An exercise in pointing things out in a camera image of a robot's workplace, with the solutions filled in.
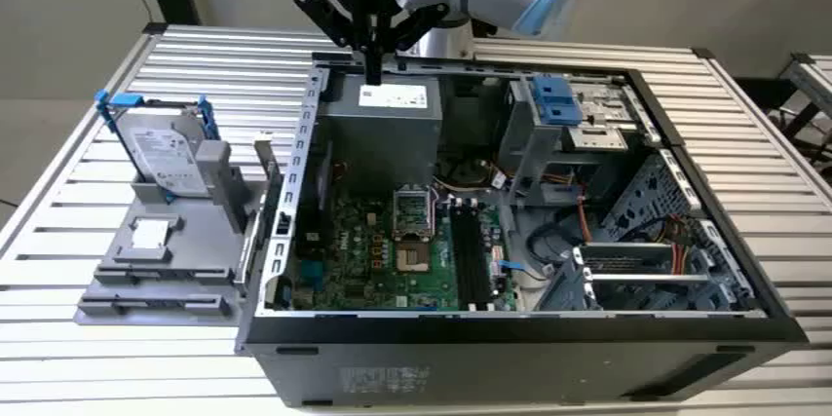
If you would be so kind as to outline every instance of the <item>side panel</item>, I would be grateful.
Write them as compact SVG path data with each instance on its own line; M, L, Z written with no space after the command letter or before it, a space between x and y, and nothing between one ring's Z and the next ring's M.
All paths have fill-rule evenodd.
M684 399L782 351L770 344L747 355L751 349L678 342L255 345L252 351L286 405L310 406L622 401L652 385L671 392L663 399Z

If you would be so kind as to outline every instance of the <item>green circuit board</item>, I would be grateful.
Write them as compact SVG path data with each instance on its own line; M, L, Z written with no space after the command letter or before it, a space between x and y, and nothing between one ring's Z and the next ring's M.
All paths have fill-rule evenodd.
M392 199L340 196L334 208L330 255L324 260L322 287L314 292L315 310L459 311L450 217L439 209L436 231L422 246L423 271L402 271L392 236ZM492 245L502 244L496 210L480 213L484 232L484 268L492 262ZM511 288L494 301L496 310L515 310Z

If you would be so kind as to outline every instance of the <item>floor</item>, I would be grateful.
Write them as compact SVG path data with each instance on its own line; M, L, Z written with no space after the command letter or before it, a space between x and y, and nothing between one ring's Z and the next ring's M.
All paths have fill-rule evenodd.
M0 99L0 199L20 203L91 104L91 99ZM0 205L0 227L14 212Z

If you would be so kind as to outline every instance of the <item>blue latch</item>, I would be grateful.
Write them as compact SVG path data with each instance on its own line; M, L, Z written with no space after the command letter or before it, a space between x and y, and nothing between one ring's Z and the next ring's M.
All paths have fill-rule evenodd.
M532 97L544 124L578 126L584 120L584 112L572 95L572 87L563 77L534 77Z
M203 115L203 131L206 132L206 137L210 140L220 139L220 128L218 128L218 121L214 118L214 106L206 95L200 95L196 100L196 109Z
M144 103L144 98L136 93L116 93L110 100L110 105L115 107L136 107Z

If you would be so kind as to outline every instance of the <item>metal frame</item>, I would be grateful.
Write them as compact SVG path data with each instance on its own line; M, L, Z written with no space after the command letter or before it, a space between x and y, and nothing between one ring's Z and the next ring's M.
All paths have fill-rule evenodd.
M222 133L234 145L232 163L243 165L250 179L263 178L254 150L243 150L243 142L250 145L262 129L272 131L276 157L286 165L310 53L335 49L318 34L172 26L164 34L142 37L108 88L172 100L200 92L212 96ZM514 414L592 411L612 415L668 410L826 414L826 405L832 405L830 198L826 185L815 183L803 165L792 161L791 145L770 136L771 129L752 105L726 85L732 80L684 49L478 40L476 54L479 59L643 72L684 138L692 164L707 177L716 200L812 342L811 349L790 353L683 402L574 408L532 405L500 410ZM18 369L4 375L27 379L28 383L14 385L36 401L118 397L127 399L107 402L107 407L131 411L238 410L244 402L247 408L282 411L260 371L252 368L240 373L254 362L228 358L234 329L79 328L70 323L78 301L74 294L80 294L90 281L98 255L131 203L124 191L132 177L127 156L108 133L99 130L91 111L0 234L0 284L7 286L0 289L0 353ZM779 197L790 203L776 201ZM195 359L211 367L195 367ZM31 383L39 378L54 380L58 366L67 369L62 374L66 381L55 384L60 393L54 385L47 388ZM182 380L183 376L200 380ZM144 379L142 386L119 380L126 378ZM96 386L74 379L116 380ZM216 398L220 396L239 398ZM51 405L36 402L27 406L44 404ZM60 404L80 411L99 408L103 402ZM479 414L486 410L463 407L454 411Z

